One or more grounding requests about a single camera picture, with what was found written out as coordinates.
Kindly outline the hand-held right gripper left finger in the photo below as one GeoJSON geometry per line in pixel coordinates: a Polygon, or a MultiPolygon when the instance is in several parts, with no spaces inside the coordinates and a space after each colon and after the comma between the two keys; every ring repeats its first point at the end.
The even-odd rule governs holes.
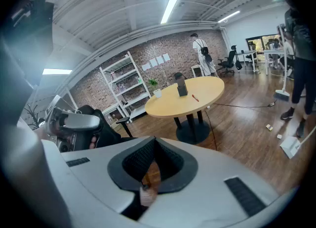
{"type": "Polygon", "coordinates": [[[135,194],[120,189],[109,176],[107,166],[113,156],[151,139],[146,136],[104,148],[65,153],[60,153],[53,142],[42,141],[50,174],[66,205],[62,213],[69,218],[70,227],[149,227],[121,214],[135,194]]]}

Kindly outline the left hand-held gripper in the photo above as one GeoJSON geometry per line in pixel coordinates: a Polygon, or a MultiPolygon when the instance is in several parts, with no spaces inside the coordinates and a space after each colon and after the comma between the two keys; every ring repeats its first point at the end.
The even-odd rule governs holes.
{"type": "Polygon", "coordinates": [[[63,129],[74,131],[87,131],[98,128],[100,118],[94,115],[81,114],[81,111],[71,107],[63,98],[56,95],[45,110],[44,129],[50,141],[56,144],[60,152],[71,152],[74,150],[72,136],[62,138],[51,130],[52,122],[59,119],[59,126],[63,129]]]}

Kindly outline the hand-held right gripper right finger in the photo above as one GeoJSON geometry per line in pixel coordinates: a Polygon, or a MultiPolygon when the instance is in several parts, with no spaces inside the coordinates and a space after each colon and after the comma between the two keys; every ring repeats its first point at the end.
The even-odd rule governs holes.
{"type": "Polygon", "coordinates": [[[211,149],[166,139],[191,154],[198,163],[195,178],[181,191],[160,194],[139,222],[151,228],[263,228],[292,200],[296,189],[279,195],[237,160],[211,149]],[[239,178],[264,203],[249,216],[225,181],[239,178]]]}

